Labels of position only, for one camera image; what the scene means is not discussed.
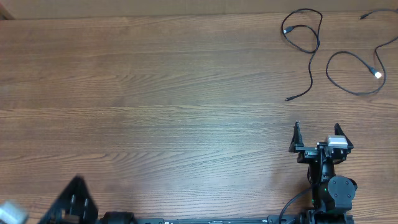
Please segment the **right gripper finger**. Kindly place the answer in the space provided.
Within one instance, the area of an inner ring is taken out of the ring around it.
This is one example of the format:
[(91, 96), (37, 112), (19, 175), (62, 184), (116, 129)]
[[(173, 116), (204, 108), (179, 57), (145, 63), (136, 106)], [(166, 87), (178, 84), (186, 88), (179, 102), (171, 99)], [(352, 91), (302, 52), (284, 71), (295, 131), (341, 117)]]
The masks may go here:
[(304, 147), (304, 143), (300, 132), (299, 122), (296, 121), (294, 124), (294, 134), (289, 146), (289, 152), (298, 152), (298, 147)]
[(354, 145), (353, 143), (349, 140), (349, 138), (346, 136), (346, 134), (343, 132), (342, 128), (340, 127), (340, 125), (338, 123), (336, 123), (334, 125), (334, 130), (335, 130), (335, 135), (337, 136), (344, 136), (347, 143), (348, 143), (348, 152), (351, 152), (352, 149), (354, 149)]

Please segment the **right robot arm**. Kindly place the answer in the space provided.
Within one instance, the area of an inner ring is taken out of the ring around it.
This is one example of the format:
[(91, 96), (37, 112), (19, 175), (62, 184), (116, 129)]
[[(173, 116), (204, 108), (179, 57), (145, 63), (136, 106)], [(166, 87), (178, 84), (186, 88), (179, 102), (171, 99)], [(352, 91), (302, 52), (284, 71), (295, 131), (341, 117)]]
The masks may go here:
[(279, 223), (284, 219), (287, 207), (307, 192), (312, 193), (312, 207), (305, 209), (287, 223), (353, 223), (347, 212), (353, 207), (353, 199), (358, 189), (357, 183), (348, 177), (336, 175), (335, 166), (344, 162), (351, 150), (352, 142), (346, 137), (338, 123), (334, 134), (329, 135), (316, 146), (303, 143), (299, 122), (294, 124), (289, 152), (297, 153), (297, 162), (307, 164), (307, 180), (310, 187), (292, 198), (279, 214)]

